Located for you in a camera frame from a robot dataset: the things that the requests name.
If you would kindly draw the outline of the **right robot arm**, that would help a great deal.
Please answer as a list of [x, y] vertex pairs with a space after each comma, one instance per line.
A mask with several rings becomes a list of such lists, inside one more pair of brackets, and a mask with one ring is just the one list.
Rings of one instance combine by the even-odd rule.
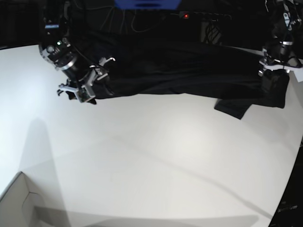
[[48, 0], [43, 20], [44, 35], [39, 44], [41, 57], [67, 76], [66, 83], [58, 86], [57, 95], [66, 93], [69, 99], [80, 103], [96, 104], [94, 83], [108, 77], [105, 67], [114, 57], [92, 60], [71, 41], [68, 0]]

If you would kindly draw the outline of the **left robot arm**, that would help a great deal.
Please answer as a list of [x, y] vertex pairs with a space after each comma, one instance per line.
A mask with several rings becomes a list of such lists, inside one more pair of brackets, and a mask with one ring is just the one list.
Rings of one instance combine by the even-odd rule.
[[265, 8], [273, 24], [272, 36], [262, 48], [259, 75], [265, 71], [284, 70], [303, 82], [303, 63], [295, 53], [295, 35], [303, 26], [301, 0], [266, 0]]

